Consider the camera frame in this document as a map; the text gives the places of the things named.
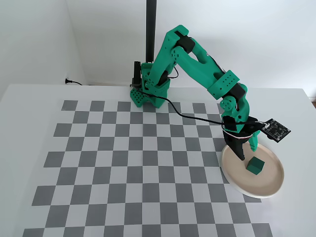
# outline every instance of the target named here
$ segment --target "white table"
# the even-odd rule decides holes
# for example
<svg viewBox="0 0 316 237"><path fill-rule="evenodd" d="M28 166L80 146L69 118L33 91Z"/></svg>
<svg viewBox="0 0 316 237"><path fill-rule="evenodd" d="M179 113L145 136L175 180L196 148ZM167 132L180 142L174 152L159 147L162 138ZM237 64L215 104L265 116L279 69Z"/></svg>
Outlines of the white table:
<svg viewBox="0 0 316 237"><path fill-rule="evenodd" d="M0 236L12 236L20 203L40 154L49 121L60 100L129 100L129 87L11 85L0 103ZM171 101L214 100L202 88L170 88ZM285 179L281 190L263 200L273 210L282 233L275 236L315 236L316 110L301 89L250 88L250 114L274 118L292 132L280 143L264 134L259 143L281 160Z"/></svg>

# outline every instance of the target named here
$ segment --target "green robotic arm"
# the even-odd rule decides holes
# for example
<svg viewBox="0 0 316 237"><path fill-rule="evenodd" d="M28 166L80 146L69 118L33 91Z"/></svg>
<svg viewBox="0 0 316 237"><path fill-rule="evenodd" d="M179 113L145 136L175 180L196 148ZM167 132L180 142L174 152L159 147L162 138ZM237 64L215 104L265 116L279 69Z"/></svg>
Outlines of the green robotic arm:
<svg viewBox="0 0 316 237"><path fill-rule="evenodd" d="M182 25L169 31L154 63L135 62L134 87L130 96L137 107L150 101L159 108L164 99L146 96L143 92L167 98L170 86L168 75L175 65L179 65L191 78L207 89L216 99L223 98L222 128L224 139L244 160L242 144L249 141L251 149L257 149L257 135L264 127L258 120L249 116L249 104L246 100L247 87L238 83L239 78L232 72L225 72L215 60L193 39L188 37L189 31Z"/></svg>

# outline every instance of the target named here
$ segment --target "black wire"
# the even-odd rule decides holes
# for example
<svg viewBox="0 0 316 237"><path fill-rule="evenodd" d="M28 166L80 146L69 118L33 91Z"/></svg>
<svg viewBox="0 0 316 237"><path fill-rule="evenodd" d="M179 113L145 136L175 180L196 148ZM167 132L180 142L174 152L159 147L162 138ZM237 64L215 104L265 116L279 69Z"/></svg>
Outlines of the black wire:
<svg viewBox="0 0 316 237"><path fill-rule="evenodd" d="M176 72L177 72L177 76L176 76L176 77L168 77L169 79L175 79L175 78L177 78L177 77L179 76L179 72L178 72L178 70L176 69L176 67L174 67L174 69L175 69Z"/></svg>
<svg viewBox="0 0 316 237"><path fill-rule="evenodd" d="M73 81L73 80L69 80L67 83L77 83L77 84L79 84L79 85L82 85L81 83L76 82L76 81Z"/></svg>
<svg viewBox="0 0 316 237"><path fill-rule="evenodd" d="M175 112L180 115L181 117L184 117L184 118L188 118L188 119L196 119L196 120L201 120L201 121L205 121L205 122L211 122L211 123L214 123L214 124L218 124L218 125L238 125L238 124L256 124L257 122L255 121L248 121L248 122L217 122L217 121L212 121L212 120L208 120L208 119L204 119L204 118L197 118L197 117L193 117L193 116L187 116L187 115L183 115L181 113L179 113L176 109L176 107L173 105L173 103L167 99L167 98L164 98L164 97L161 97L161 96L156 96L156 95L152 95L152 94L148 94L148 93L145 93L139 89L137 89L136 87L134 87L132 84L130 85L131 87L133 87L136 91L138 91L139 93L142 93L144 95L147 95L148 97L155 97L155 98L159 98L159 99L163 99L163 100L166 100L168 101L172 107L174 108Z"/></svg>
<svg viewBox="0 0 316 237"><path fill-rule="evenodd" d="M73 81L73 83L77 83L77 84L79 84L79 85L82 85L81 83L79 83L79 82L76 82L76 81Z"/></svg>

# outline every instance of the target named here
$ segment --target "checkerboard mat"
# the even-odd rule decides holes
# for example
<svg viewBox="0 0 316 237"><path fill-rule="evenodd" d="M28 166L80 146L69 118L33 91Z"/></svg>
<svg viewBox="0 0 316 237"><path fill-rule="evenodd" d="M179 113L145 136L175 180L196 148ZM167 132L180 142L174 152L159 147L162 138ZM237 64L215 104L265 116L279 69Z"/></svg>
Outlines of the checkerboard mat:
<svg viewBox="0 0 316 237"><path fill-rule="evenodd" d="M64 101L23 237L271 237L261 200L223 176L224 146L221 126L168 103Z"/></svg>

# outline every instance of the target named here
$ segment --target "white plate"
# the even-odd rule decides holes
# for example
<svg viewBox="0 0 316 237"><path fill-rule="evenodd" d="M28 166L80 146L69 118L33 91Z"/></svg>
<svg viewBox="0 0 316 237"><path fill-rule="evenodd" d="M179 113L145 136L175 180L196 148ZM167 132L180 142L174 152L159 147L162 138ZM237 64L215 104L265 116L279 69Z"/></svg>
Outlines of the white plate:
<svg viewBox="0 0 316 237"><path fill-rule="evenodd" d="M222 151L221 167L228 182L241 193L254 198L269 198L277 193L284 180L280 160L268 148L258 144L253 152L249 143L244 143L245 160L240 160L229 146ZM262 171L255 175L246 169L252 157L265 162Z"/></svg>

